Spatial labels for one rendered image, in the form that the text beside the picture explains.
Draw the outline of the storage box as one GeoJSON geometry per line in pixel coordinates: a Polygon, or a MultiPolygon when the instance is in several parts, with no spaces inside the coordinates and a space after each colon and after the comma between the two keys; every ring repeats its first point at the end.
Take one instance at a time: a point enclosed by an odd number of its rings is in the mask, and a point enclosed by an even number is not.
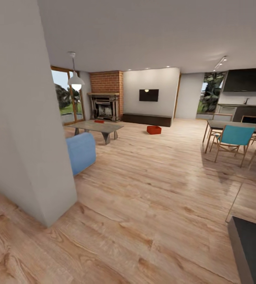
{"type": "Polygon", "coordinates": [[[161,128],[158,125],[147,126],[147,132],[151,135],[161,134],[161,128]]]}

